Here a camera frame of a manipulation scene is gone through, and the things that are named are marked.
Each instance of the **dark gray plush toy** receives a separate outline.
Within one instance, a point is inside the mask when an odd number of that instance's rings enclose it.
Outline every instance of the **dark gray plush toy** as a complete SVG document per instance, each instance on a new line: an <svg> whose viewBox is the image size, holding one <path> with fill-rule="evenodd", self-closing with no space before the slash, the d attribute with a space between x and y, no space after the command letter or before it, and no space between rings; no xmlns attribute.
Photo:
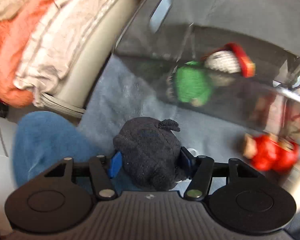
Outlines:
<svg viewBox="0 0 300 240"><path fill-rule="evenodd" d="M178 123L167 119L137 117L127 121L114 137L116 150L122 153L122 166L133 183L147 190L169 190L185 180L177 159L181 144L171 132L180 131Z"/></svg>

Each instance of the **orange cloth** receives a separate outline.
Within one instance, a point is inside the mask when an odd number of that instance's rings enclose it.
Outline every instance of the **orange cloth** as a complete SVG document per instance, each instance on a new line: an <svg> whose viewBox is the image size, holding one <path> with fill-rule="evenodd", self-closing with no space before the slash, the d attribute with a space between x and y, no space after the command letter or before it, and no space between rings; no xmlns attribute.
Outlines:
<svg viewBox="0 0 300 240"><path fill-rule="evenodd" d="M54 0L30 0L13 20L0 22L0 98L14 107L31 104L31 91L13 85L23 50L37 23Z"/></svg>

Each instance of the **tile grout line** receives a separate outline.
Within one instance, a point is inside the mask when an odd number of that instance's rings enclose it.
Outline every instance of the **tile grout line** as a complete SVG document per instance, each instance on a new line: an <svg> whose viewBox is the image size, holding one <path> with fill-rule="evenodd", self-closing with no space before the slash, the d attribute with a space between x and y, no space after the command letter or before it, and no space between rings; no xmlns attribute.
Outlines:
<svg viewBox="0 0 300 240"><path fill-rule="evenodd" d="M8 156L8 153L7 153L7 150L6 150L6 146L4 145L4 141L3 141L3 138L2 138L1 127L0 127L0 140L1 140L1 144L2 144L3 151L4 151L4 155L5 155L6 157L9 157L9 156Z"/></svg>

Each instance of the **ribbed gray panel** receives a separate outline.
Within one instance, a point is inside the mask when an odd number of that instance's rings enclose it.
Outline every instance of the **ribbed gray panel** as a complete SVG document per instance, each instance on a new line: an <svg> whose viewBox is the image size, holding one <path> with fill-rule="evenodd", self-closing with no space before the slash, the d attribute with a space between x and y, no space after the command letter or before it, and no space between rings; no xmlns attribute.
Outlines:
<svg viewBox="0 0 300 240"><path fill-rule="evenodd" d="M284 231L270 236L246 236L216 223L202 204L177 192L123 192L100 202L83 223L55 235L15 231L7 240L292 240Z"/></svg>

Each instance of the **red plush toy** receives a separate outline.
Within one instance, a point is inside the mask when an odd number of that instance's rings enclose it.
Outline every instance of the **red plush toy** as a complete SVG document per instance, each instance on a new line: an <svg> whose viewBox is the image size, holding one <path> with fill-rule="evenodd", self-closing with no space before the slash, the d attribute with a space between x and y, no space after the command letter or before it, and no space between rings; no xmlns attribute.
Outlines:
<svg viewBox="0 0 300 240"><path fill-rule="evenodd" d="M272 169L285 173L297 162L299 145L285 139L277 142L277 137L273 134L258 137L246 134L243 155L251 159L252 166L258 171Z"/></svg>

